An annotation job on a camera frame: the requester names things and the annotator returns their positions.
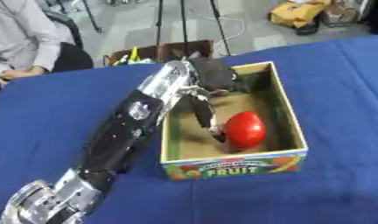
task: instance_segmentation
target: tripod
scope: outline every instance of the tripod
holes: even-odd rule
[[[96,23],[95,21],[95,17],[94,17],[94,14],[91,12],[90,8],[89,8],[89,5],[88,5],[88,1],[87,0],[81,0],[83,3],[84,3],[84,6],[86,8],[86,12],[88,14],[88,17],[89,19],[91,20],[91,24],[93,25],[94,29],[101,33],[102,32],[102,28],[100,26],[98,26],[98,24]],[[57,4],[59,4],[59,7],[61,8],[61,12],[63,14],[67,14],[67,11],[65,9],[65,6],[64,4],[61,2],[61,0],[56,0]]]
[[[186,28],[186,8],[185,8],[185,0],[180,1],[180,8],[181,8],[181,19],[182,19],[182,29],[184,33],[184,49],[185,49],[185,56],[189,56],[188,51],[188,40],[187,40],[187,28]],[[228,42],[226,40],[226,35],[224,33],[223,27],[221,26],[221,14],[219,13],[218,8],[216,7],[216,3],[214,0],[209,0],[211,4],[213,15],[215,16],[216,23],[219,26],[220,35],[223,38],[224,46],[226,47],[226,52],[229,56],[231,56],[230,49],[228,47]],[[162,16],[163,16],[163,7],[164,7],[164,0],[159,0],[159,10],[157,14],[157,46],[160,45],[160,35],[161,35],[161,27],[162,27]]]

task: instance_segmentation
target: red apple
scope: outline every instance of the red apple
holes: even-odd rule
[[[265,138],[265,126],[260,117],[251,111],[232,116],[225,125],[229,143],[238,151],[260,144]]]

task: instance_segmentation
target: table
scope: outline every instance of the table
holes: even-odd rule
[[[174,182],[156,136],[86,223],[378,223],[378,36],[224,60],[275,61],[310,148],[302,171]],[[21,186],[62,175],[109,110],[158,68],[11,83],[0,94],[0,212]]]

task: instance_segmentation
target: gray shirt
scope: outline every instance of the gray shirt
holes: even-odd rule
[[[35,0],[0,0],[0,73],[32,66],[52,70],[59,54],[56,27]]]

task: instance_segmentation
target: fruit box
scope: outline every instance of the fruit box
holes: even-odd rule
[[[211,100],[218,124],[240,112],[256,112],[266,126],[264,141],[254,148],[230,153],[202,129],[187,99],[164,120],[161,164],[171,179],[206,179],[242,174],[297,171],[308,151],[298,120],[273,62],[233,69],[249,87]]]

